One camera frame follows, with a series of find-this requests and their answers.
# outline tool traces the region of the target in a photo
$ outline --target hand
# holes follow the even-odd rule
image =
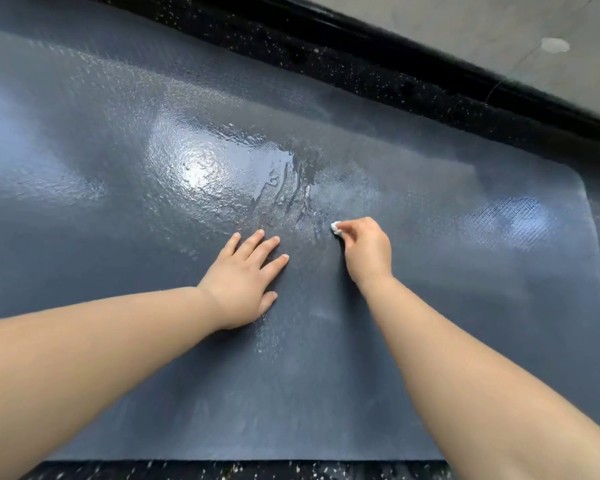
[[[258,245],[263,237],[260,229],[236,250],[240,234],[233,234],[198,284],[198,290],[207,293],[218,308],[218,330],[255,321],[278,297],[275,291],[264,290],[287,265],[289,256],[284,254],[261,269],[280,243],[279,237],[272,237]]]
[[[344,221],[336,225],[342,231],[344,256],[351,279],[360,291],[370,283],[391,278],[391,242],[371,217]]]

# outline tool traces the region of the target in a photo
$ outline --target person's left hand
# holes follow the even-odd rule
[[[233,234],[198,284],[198,289],[218,307],[218,329],[236,328],[255,321],[278,297],[275,291],[264,291],[287,265],[289,256],[283,254],[262,267],[280,243],[276,236],[258,245],[263,237],[264,231],[257,230],[236,250],[240,234]]]

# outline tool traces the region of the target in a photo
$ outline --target white spot on wall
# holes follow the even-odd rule
[[[567,52],[571,48],[569,42],[561,38],[544,38],[540,47],[550,54],[560,54],[561,52]]]

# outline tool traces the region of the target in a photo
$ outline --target concrete wall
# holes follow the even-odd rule
[[[600,0],[309,1],[600,116]],[[550,53],[567,47],[543,48],[544,38],[563,39],[568,50]]]

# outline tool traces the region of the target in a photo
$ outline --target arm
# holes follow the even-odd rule
[[[235,234],[195,288],[140,293],[0,320],[0,479],[24,474],[210,333],[256,320],[288,261]]]
[[[416,411],[460,477],[600,478],[597,424],[394,279],[389,238],[373,219],[338,227]]]

